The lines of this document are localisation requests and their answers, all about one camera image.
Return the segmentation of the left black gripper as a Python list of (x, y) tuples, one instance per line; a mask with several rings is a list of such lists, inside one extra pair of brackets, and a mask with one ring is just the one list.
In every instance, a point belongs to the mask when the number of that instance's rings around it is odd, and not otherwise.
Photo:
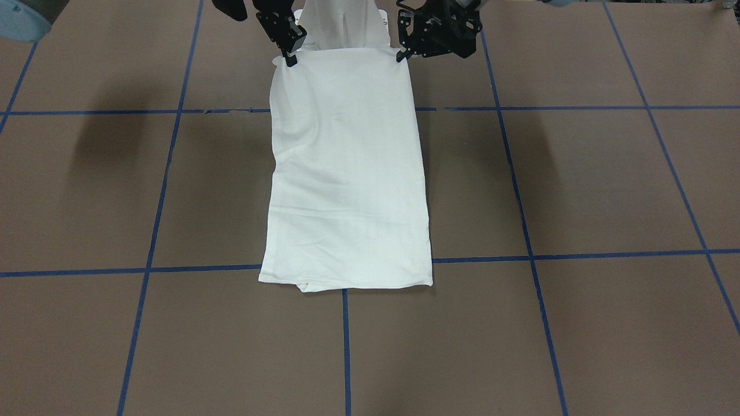
[(397, 31), (402, 49), (396, 62), (410, 56), (423, 58), (454, 54), (466, 59), (476, 52), (483, 29), (482, 1), (425, 1), (419, 7), (397, 1)]

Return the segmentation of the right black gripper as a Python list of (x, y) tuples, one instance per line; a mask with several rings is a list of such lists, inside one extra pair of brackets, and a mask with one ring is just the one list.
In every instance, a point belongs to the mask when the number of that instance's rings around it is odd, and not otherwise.
[(307, 36), (306, 29), (298, 24), (293, 11), (294, 1), (254, 1), (257, 21), (260, 22), (267, 37), (282, 51), (286, 66), (292, 68), (298, 63), (294, 55), (303, 46)]

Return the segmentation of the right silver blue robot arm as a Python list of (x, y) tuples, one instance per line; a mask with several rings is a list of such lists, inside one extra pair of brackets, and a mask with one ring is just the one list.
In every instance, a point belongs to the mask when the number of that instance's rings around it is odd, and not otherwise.
[[(252, 1), (257, 21), (270, 41), (279, 48), (288, 66), (298, 59), (307, 31), (299, 25), (293, 1)], [(47, 35), (69, 1), (2, 1), (1, 35), (5, 39), (34, 44)]]

